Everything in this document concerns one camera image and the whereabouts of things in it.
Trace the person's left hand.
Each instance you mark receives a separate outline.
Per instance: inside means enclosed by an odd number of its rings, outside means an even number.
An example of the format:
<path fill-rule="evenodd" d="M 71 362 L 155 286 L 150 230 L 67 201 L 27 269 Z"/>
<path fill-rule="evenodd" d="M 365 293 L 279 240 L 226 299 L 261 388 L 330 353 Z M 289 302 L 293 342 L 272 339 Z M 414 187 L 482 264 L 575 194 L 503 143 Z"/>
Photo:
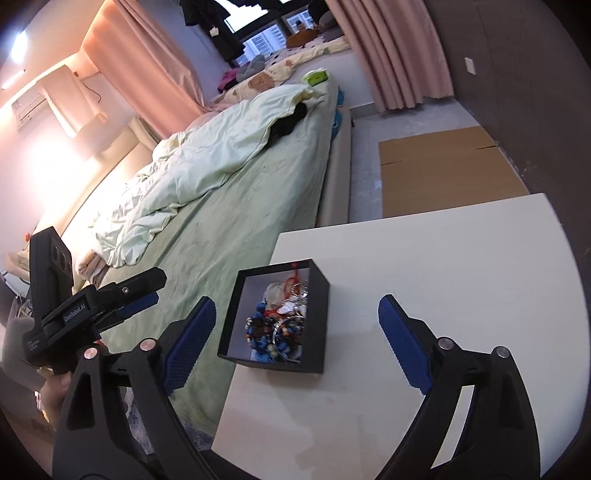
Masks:
<path fill-rule="evenodd" d="M 71 381 L 70 372 L 49 376 L 39 392 L 40 410 L 54 430 L 58 428 L 61 408 Z"/>

